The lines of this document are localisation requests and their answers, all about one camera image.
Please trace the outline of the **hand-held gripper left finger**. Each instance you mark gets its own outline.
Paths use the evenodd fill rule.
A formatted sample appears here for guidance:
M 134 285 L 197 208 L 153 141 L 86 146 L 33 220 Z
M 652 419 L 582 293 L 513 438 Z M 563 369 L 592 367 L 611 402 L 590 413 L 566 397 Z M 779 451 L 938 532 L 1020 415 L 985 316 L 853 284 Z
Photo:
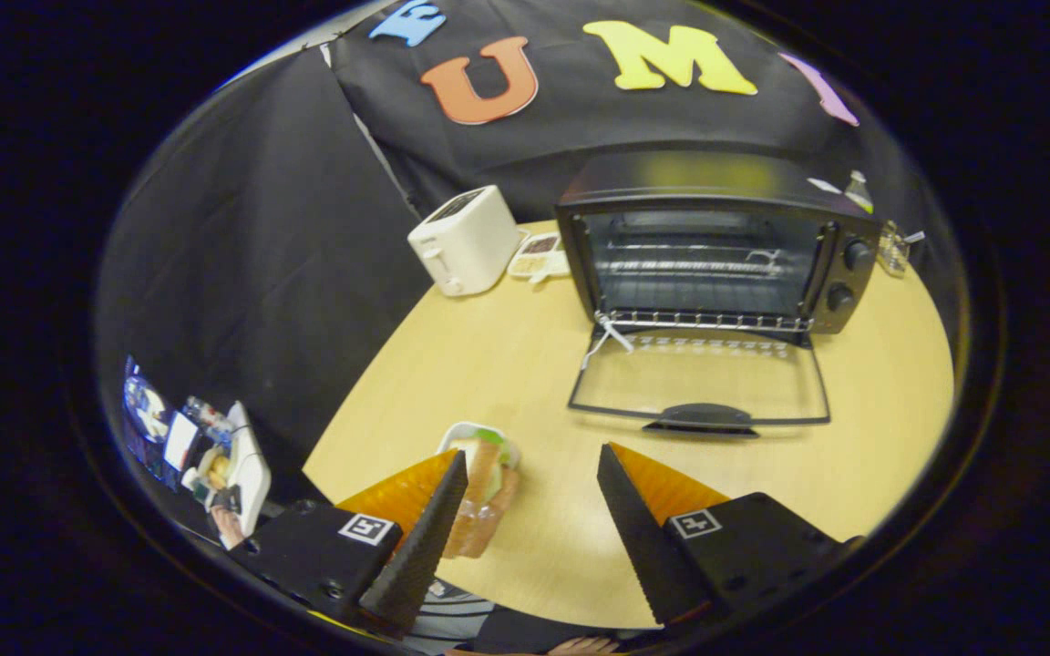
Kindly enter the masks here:
M 419 614 L 468 486 L 466 454 L 430 456 L 338 504 L 300 501 L 233 550 L 334 625 L 401 638 Z

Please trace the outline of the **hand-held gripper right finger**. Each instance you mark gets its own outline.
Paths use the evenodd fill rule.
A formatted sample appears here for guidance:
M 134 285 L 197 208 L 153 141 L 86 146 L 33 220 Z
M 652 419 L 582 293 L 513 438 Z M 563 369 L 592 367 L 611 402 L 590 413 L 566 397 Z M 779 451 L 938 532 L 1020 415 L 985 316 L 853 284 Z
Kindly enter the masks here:
M 617 443 L 602 447 L 597 485 L 647 606 L 667 630 L 754 618 L 850 555 L 762 491 L 729 498 Z

